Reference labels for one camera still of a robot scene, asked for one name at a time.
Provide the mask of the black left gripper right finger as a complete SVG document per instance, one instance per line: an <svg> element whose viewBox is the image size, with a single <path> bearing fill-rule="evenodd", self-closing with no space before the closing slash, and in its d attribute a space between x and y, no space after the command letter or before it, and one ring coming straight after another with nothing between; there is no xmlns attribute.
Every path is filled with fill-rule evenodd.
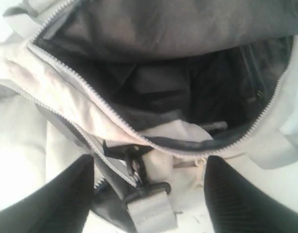
<svg viewBox="0 0 298 233"><path fill-rule="evenodd" d="M204 194L216 233L298 233L298 213L265 194L221 157L208 157Z"/></svg>

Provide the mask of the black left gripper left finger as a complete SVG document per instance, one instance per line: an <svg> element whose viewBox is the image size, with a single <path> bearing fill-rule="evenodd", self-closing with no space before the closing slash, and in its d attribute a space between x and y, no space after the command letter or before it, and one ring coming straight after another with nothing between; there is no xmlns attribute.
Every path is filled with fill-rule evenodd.
<svg viewBox="0 0 298 233"><path fill-rule="evenodd" d="M33 194L0 211L0 233L81 233L94 190L94 161L82 155Z"/></svg>

